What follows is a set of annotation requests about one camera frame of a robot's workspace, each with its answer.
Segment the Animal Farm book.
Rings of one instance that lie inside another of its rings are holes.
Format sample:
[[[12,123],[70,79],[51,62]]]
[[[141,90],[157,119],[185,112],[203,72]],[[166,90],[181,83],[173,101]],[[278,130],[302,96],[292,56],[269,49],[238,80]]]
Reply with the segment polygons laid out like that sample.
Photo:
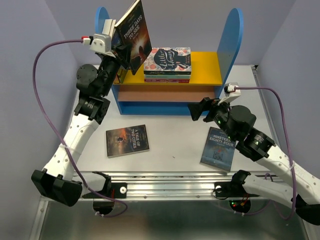
[[[120,47],[122,45],[121,38],[116,29],[113,30],[111,45],[116,47]],[[122,84],[124,82],[127,72],[128,71],[123,66],[120,66],[116,74],[114,84]]]

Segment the Three Days To See book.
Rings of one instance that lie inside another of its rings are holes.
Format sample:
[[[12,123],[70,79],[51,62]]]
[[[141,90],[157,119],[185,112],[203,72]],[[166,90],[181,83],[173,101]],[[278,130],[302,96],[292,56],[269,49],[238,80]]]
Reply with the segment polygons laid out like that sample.
[[[130,45],[129,67],[135,75],[152,51],[143,4],[136,0],[115,24],[115,30],[123,45]]]

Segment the Nineteen Eighty-Four blue book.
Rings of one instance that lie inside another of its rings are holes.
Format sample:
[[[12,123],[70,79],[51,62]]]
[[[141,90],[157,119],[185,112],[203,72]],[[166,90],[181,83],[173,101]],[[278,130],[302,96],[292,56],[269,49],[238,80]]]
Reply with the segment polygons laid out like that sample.
[[[229,173],[235,146],[236,143],[221,129],[210,127],[199,163],[220,172]]]

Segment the dark brown book underneath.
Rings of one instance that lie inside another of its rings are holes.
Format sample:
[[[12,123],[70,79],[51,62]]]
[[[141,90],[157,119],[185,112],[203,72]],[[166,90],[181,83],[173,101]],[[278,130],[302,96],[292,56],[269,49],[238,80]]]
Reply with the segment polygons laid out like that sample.
[[[107,130],[105,135],[106,155],[108,158],[150,150],[145,124]]]

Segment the Jane Eyre blue book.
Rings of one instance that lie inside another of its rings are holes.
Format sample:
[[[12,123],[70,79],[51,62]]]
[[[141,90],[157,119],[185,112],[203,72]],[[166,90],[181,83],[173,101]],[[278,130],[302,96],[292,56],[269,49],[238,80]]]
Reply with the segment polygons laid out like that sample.
[[[114,35],[114,32],[115,32],[116,21],[117,21],[116,19],[106,19],[104,21],[104,25],[103,25],[101,34],[108,35],[112,38]]]

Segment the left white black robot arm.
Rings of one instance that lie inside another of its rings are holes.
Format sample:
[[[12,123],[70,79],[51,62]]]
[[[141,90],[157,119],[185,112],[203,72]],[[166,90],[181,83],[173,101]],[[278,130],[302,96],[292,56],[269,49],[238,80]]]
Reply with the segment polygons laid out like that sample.
[[[31,180],[39,193],[68,207],[88,193],[115,201],[111,177],[99,171],[90,174],[95,183],[90,188],[77,168],[77,161],[95,130],[105,118],[110,101],[105,97],[112,88],[118,70],[128,68],[130,45],[112,46],[110,54],[96,52],[101,59],[99,67],[80,66],[76,72],[78,103],[65,136],[59,135],[60,144],[51,160],[41,170],[35,170]]]

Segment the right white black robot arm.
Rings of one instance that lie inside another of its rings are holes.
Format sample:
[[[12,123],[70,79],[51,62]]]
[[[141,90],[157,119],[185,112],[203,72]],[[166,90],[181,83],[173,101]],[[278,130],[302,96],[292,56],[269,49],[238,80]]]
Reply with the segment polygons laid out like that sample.
[[[276,145],[275,141],[254,128],[256,116],[243,105],[231,106],[218,98],[205,97],[188,104],[193,121],[208,112],[204,122],[215,122],[227,137],[237,143],[240,154],[267,168],[287,185],[280,185],[239,170],[222,186],[228,194],[244,193],[268,198],[287,207],[306,222],[320,224],[320,180],[296,163]]]

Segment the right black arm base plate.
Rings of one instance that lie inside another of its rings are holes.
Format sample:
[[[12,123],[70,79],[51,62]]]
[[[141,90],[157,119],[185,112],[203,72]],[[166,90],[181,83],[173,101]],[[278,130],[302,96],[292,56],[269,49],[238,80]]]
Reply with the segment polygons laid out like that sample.
[[[214,183],[214,189],[211,196],[218,200],[226,200],[228,198],[242,198],[246,195],[249,197],[259,197],[260,195],[248,193],[244,189],[243,183],[235,183],[232,181],[217,181]]]

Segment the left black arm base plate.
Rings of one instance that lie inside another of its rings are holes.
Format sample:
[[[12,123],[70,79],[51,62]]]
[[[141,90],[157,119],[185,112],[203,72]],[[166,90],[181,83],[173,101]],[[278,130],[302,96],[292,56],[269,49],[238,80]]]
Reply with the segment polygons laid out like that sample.
[[[82,189],[81,197],[83,199],[102,199],[102,196],[112,199],[125,199],[127,197],[128,185],[126,182],[91,182],[89,187],[98,193],[96,195],[86,187]]]

